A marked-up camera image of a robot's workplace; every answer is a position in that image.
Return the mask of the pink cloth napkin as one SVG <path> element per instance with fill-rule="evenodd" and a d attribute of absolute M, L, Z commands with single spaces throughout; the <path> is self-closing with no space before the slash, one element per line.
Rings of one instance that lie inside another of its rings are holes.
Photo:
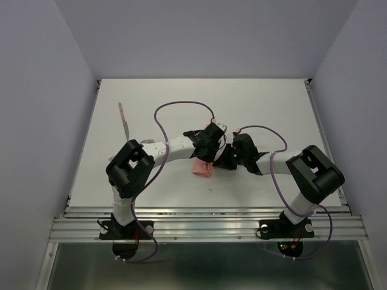
<path fill-rule="evenodd" d="M 196 176 L 210 178 L 213 174 L 213 164 L 196 159 L 193 164 L 192 173 Z"/>

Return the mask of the pink handled fork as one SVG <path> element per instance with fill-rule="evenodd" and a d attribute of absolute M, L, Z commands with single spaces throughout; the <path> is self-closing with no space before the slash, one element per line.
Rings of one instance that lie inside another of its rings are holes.
<path fill-rule="evenodd" d="M 152 144 L 152 143 L 155 143 L 155 140 L 153 140 L 153 139 L 146 139 L 146 140 L 140 141 L 140 144 Z M 114 159 L 114 157 L 115 157 L 115 155 L 109 157 L 108 161 L 112 161 Z"/>

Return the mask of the pink handled knife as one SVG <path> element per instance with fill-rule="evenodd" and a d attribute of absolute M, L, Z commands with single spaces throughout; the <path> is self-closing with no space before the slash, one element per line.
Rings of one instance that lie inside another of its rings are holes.
<path fill-rule="evenodd" d="M 119 103 L 119 111 L 120 111 L 120 118 L 122 120 L 125 137 L 126 137 L 126 140 L 128 141 L 129 140 L 129 127 L 128 127 L 128 123 L 126 121 L 123 106 L 121 103 Z"/>

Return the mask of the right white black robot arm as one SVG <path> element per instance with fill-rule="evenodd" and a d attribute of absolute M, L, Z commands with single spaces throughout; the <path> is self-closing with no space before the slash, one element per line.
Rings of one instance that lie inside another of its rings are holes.
<path fill-rule="evenodd" d="M 300 223 L 308 218 L 318 205 L 345 182 L 343 173 L 315 145 L 302 151 L 259 152 L 248 134 L 235 135 L 232 143 L 225 146 L 215 167 L 235 170 L 243 166 L 254 175 L 270 175 L 279 190 L 275 175 L 290 175 L 299 193 L 291 203 L 283 194 L 279 196 L 286 206 L 278 221 L 279 231 L 291 236 L 300 229 Z"/>

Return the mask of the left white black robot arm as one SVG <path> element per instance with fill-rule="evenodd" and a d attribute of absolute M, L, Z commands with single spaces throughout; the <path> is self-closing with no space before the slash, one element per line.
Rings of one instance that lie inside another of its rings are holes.
<path fill-rule="evenodd" d="M 198 158 L 212 163 L 227 126 L 211 123 L 203 130 L 187 131 L 167 142 L 140 144 L 129 140 L 106 167 L 113 190 L 114 231 L 122 238 L 134 233 L 134 200 L 145 189 L 154 168 L 176 160 Z"/>

